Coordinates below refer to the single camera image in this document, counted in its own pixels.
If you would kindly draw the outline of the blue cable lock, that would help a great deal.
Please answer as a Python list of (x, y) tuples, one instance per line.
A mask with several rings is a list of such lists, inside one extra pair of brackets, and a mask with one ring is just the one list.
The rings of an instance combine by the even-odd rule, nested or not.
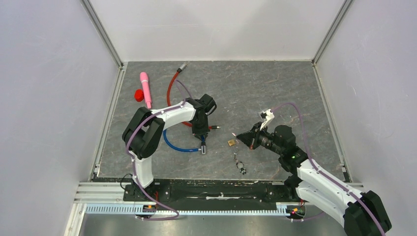
[(168, 145), (173, 150), (179, 151), (179, 152), (200, 152), (201, 154), (206, 154), (206, 146), (204, 144), (201, 145), (200, 148), (180, 148), (175, 145), (173, 145), (167, 138), (167, 130), (164, 130), (162, 133), (162, 137), (164, 139), (164, 142), (166, 145)]

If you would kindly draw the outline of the small black key bunch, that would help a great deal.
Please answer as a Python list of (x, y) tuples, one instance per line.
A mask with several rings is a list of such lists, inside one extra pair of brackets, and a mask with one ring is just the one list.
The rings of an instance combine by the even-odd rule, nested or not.
[(234, 162), (236, 164), (236, 167), (238, 168), (239, 172), (242, 175), (245, 175), (246, 174), (246, 169), (244, 167), (244, 163), (242, 161), (240, 161), (240, 160), (237, 159), (238, 149), (236, 147), (233, 147), (232, 149), (233, 149), (233, 154), (234, 154), (233, 160), (234, 160)]

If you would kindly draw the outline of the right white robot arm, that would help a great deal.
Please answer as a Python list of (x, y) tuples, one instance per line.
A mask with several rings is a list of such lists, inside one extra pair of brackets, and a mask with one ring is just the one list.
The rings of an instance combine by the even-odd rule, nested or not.
[(331, 216), (348, 236), (384, 236), (392, 223), (378, 194), (362, 192), (345, 183), (319, 164), (296, 143), (292, 128), (275, 127), (272, 133), (255, 124), (237, 139), (250, 149), (264, 147), (279, 155), (281, 167), (291, 173), (284, 195), (291, 201), (305, 200)]

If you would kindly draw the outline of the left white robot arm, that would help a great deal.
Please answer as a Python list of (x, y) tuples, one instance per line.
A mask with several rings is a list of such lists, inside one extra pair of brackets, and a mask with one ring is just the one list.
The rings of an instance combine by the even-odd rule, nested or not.
[(189, 97), (164, 109), (140, 107), (136, 111), (122, 134), (122, 140), (132, 161), (132, 179), (137, 184), (135, 193), (141, 200), (148, 201), (154, 195), (151, 156), (157, 150), (164, 131), (183, 122), (191, 123), (192, 135), (201, 142), (196, 151), (205, 154), (210, 132), (208, 116), (216, 108), (215, 100), (204, 94), (199, 99)]

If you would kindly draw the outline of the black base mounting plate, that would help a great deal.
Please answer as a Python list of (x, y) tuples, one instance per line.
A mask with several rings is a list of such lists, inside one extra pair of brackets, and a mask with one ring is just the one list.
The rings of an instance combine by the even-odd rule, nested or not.
[(306, 203), (282, 181), (160, 178), (141, 191), (131, 179), (122, 190), (123, 201), (143, 202), (146, 210), (274, 210), (276, 203)]

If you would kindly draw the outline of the red round cap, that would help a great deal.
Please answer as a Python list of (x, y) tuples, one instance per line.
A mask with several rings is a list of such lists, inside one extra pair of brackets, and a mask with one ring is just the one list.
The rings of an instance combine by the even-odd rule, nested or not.
[(143, 90), (142, 89), (136, 90), (134, 93), (134, 98), (137, 102), (142, 102), (145, 98)]

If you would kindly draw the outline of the pink cylindrical tube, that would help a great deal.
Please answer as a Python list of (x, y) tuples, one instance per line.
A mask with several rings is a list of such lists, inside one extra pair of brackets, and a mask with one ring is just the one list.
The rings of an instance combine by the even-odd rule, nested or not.
[(144, 100), (145, 104), (148, 109), (152, 108), (152, 100), (151, 100), (151, 94), (150, 94), (150, 88), (149, 88), (149, 77), (146, 72), (140, 73), (140, 82), (142, 85), (142, 90), (144, 94)]

